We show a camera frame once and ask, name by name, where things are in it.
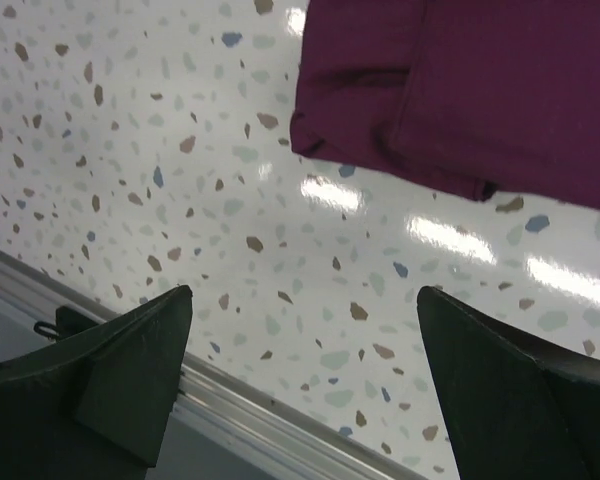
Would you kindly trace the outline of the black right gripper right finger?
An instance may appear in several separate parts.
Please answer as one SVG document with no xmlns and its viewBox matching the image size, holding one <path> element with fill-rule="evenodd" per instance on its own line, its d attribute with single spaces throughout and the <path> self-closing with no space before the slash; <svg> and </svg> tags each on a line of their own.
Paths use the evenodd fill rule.
<svg viewBox="0 0 600 480">
<path fill-rule="evenodd" d="M 417 313 L 461 478 L 600 479 L 600 360 L 435 287 Z"/>
</svg>

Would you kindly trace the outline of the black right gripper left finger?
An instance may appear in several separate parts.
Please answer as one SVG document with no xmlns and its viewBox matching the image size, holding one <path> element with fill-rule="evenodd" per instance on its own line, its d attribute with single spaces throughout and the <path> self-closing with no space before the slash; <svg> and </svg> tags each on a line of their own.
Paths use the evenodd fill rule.
<svg viewBox="0 0 600 480">
<path fill-rule="evenodd" d="M 0 479 L 143 479 L 181 377 L 192 291 L 0 362 Z"/>
</svg>

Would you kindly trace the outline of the purple surgical cloth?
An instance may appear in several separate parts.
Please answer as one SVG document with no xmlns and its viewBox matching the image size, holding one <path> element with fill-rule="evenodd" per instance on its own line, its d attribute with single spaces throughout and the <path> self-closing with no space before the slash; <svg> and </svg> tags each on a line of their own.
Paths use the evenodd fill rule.
<svg viewBox="0 0 600 480">
<path fill-rule="evenodd" d="M 292 150 L 600 210 L 600 1 L 312 1 Z"/>
</svg>

